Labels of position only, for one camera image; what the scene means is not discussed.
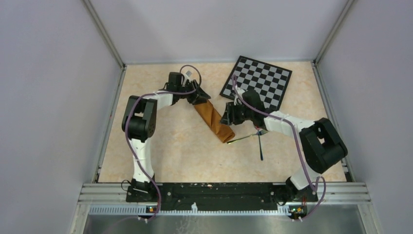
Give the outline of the brown cloth napkin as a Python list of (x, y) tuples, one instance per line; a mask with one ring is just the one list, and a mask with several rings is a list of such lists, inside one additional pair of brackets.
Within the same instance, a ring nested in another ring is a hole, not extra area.
[(227, 143), (235, 137), (234, 131), (228, 125), (224, 125), (220, 122), (222, 116), (209, 100), (205, 103), (194, 105), (194, 108), (209, 129), (222, 143)]

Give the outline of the iridescent spoon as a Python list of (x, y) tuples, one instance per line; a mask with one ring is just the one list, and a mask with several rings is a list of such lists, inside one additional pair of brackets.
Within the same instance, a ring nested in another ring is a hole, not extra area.
[(261, 130), (257, 131), (258, 141), (259, 141), (259, 150), (260, 150), (260, 160), (263, 161), (263, 150), (262, 150), (262, 142), (261, 142)]

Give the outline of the iridescent fork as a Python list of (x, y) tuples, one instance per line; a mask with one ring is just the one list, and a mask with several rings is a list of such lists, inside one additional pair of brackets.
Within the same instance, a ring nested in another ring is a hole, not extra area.
[(268, 133), (267, 130), (262, 129), (262, 130), (259, 130), (259, 131), (256, 132), (256, 133), (254, 133), (254, 134), (251, 134), (251, 135), (248, 135), (248, 136), (244, 136), (244, 137), (241, 137), (241, 138), (238, 138), (238, 139), (230, 140), (230, 141), (227, 142), (227, 144), (232, 144), (232, 143), (234, 143), (234, 142), (237, 142), (237, 141), (240, 141), (240, 140), (249, 138), (249, 137), (253, 137), (253, 136), (262, 136), (262, 135), (265, 135), (265, 134), (267, 134), (267, 133)]

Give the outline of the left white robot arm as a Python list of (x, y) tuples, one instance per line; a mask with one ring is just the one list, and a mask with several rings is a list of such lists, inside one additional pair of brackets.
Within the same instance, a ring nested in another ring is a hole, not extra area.
[(205, 103), (210, 96), (201, 88), (201, 83), (202, 78), (190, 79), (189, 72), (171, 72), (162, 89), (128, 99), (122, 131), (133, 158), (130, 188), (144, 201), (151, 201), (156, 196), (150, 145), (156, 129), (157, 112), (181, 99), (192, 105)]

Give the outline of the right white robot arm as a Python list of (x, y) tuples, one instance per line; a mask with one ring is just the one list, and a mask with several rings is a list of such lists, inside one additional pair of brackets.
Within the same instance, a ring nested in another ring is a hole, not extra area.
[(348, 149), (327, 118), (305, 120), (265, 108), (256, 91), (236, 90), (220, 120), (224, 125), (251, 121), (259, 130), (278, 132), (293, 138), (301, 169), (286, 180), (285, 193), (300, 200), (308, 189), (315, 190), (321, 175), (348, 155)]

